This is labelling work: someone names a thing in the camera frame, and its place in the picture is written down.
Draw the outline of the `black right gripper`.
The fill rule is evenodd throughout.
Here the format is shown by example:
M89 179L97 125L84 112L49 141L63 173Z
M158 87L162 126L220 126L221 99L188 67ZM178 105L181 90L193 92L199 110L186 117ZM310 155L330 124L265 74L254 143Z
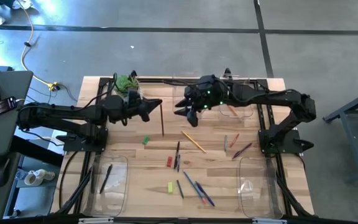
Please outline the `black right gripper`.
M192 106L196 111L219 106L228 99L227 88L225 84L215 75L205 75L185 88L184 99L179 101L175 107L182 108L178 110L181 116L189 117Z

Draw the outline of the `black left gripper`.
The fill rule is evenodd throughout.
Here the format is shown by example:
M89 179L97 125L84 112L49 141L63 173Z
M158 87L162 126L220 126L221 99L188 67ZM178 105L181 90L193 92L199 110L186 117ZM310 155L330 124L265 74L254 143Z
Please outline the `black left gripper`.
M127 124L128 119L139 116L139 108L154 110L161 103L161 99L143 99L139 95L129 97L127 100L119 95L111 95L106 98L106 113L110 123L121 121L123 124Z

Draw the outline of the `brown pencil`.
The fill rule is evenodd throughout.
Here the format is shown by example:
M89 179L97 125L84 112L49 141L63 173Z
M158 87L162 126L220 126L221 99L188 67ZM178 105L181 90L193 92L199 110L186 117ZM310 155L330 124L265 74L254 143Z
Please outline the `brown pencil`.
M162 107L162 104L160 104L159 107L160 107L160 122L161 122L162 137L164 137L164 135L165 135L165 130L164 130L164 120L163 120L163 107Z

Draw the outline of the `plain yellow pencil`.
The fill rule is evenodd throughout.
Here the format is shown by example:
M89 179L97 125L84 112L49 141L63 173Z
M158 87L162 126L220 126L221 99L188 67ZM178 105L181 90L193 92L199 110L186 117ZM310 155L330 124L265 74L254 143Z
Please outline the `plain yellow pencil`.
M203 153L206 153L206 150L201 147L190 135L188 135L186 132L181 131L181 133L189 140L191 141L198 149L200 149Z

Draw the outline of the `black pen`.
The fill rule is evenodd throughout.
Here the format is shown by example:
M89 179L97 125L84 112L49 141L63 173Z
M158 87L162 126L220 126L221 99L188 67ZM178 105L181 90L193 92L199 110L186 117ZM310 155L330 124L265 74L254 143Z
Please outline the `black pen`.
M110 165L109 165L109 167L108 167L108 169L107 169L107 171L106 171L106 176L105 176L105 178L104 178L104 180L103 180L103 183L102 183L102 185L101 185L101 188L100 188L99 194L102 194L102 193L103 193L103 191L104 191L104 188L105 188L106 183L107 183L107 181L108 181L108 178L109 178L109 176L110 176L110 173L111 173L112 167L113 167L113 165L112 165L112 164L110 164Z
M178 164L178 156L179 156L179 150L180 150L180 141L177 142L177 148L176 148L176 153L175 153L175 160L174 160L174 166L173 168L176 169L177 168L177 164Z

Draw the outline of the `purple pen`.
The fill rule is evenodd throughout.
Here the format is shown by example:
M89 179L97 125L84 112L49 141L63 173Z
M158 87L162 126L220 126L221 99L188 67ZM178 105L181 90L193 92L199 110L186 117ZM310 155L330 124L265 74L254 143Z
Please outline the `purple pen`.
M235 158L239 157L246 149L250 148L251 145L252 145L252 143L250 142L250 143L248 143L246 146L244 146L240 151L237 151L237 152L233 155L232 159L235 159Z

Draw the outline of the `blue colored pencil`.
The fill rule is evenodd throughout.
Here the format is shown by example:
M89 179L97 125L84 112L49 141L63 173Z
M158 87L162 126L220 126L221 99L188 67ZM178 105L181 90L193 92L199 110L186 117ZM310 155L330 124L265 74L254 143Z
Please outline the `blue colored pencil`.
M201 201L206 204L206 199L202 196L201 192L198 190L197 186L195 185L195 183L191 180L190 176L187 174L187 172L183 171L185 177L187 178L187 180L189 181L189 183L191 184L191 186L194 188L195 192L197 193L197 195L199 196L199 198L201 199Z

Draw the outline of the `clear plastic bin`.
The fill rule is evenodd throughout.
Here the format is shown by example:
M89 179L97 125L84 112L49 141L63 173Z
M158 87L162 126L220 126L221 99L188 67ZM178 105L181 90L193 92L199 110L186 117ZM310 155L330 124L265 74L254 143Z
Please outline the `clear plastic bin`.
M112 170L104 191L99 194L109 165ZM97 155L94 157L92 173L83 192L81 212L91 217L116 217L125 205L129 165L124 156Z
M242 78L239 75L232 75L232 79L224 78L223 75L220 75L219 78L223 79L223 80L236 81L236 82L239 82L241 85L250 86L250 78ZM234 116L227 105L220 105L219 112L221 113L222 116L225 116L227 118L243 119L243 120L251 117L254 114L253 107L251 107L251 106L246 106L246 107L232 106L232 107L236 110L236 112L238 113L238 116Z
M185 76L185 75L174 75L172 76L172 80L170 81L170 83L173 85L173 112L175 115L179 115L178 114L178 110L185 108L185 107L181 107L181 108L176 108L175 105L181 101L182 99L184 99L184 92L185 92L185 88L188 85L194 84L196 83L198 80L200 79L200 77L193 77L193 76Z
M237 169L237 194L241 210L249 218L279 219L283 200L271 158L243 157Z

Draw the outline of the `potted succulent patterned pot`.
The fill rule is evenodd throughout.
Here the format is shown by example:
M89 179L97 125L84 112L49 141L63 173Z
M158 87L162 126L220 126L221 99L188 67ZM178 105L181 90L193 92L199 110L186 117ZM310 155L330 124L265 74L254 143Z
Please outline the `potted succulent patterned pot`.
M143 92L140 88L137 76L134 78L131 78L129 75L118 76L113 89L116 94L123 99L126 99L129 96L130 91L136 91L141 98L143 97Z

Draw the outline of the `dark green crayon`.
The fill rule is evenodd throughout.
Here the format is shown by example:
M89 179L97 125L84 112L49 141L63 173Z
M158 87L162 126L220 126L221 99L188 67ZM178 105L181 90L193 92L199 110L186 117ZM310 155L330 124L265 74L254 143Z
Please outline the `dark green crayon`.
M179 189L179 192L180 192L180 196L182 197L182 199L184 199L185 197L184 197L181 185L180 185L180 181L176 180L176 182L177 182L177 186L178 186L178 189Z

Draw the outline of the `white cylinder object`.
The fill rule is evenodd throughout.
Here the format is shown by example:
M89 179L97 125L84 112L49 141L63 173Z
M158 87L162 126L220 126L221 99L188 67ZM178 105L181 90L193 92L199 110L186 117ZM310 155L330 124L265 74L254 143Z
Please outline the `white cylinder object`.
M51 171L47 171L45 169L39 169L34 172L34 175L43 180L53 180L55 178L55 173Z

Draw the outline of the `white mug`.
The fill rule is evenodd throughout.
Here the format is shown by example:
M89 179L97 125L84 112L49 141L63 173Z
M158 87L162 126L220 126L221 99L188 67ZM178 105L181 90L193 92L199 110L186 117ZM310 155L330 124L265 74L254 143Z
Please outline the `white mug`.
M29 187L35 187L43 182L43 178L37 177L35 174L27 174L24 179L24 184Z

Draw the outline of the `grey desk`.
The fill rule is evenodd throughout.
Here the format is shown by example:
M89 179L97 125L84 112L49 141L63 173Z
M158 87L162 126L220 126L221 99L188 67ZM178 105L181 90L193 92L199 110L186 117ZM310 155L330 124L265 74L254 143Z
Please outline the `grey desk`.
M33 73L30 71L0 72L0 96L24 99L27 95ZM16 130L17 111L11 110L0 115L0 156L10 148Z

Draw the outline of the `black computer mouse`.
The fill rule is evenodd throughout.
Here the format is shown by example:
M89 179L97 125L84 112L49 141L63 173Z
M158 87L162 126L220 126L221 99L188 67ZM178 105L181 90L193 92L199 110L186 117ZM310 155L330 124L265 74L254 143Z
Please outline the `black computer mouse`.
M8 181L10 158L3 157L0 159L0 187Z

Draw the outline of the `silver metal bracket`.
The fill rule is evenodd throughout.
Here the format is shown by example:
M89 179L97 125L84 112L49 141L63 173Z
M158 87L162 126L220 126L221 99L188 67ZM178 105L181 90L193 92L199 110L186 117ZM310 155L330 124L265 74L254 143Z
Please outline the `silver metal bracket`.
M113 224L113 217L91 217L91 218L80 218L78 224Z
M269 218L255 218L252 224L288 224L286 220L269 219Z

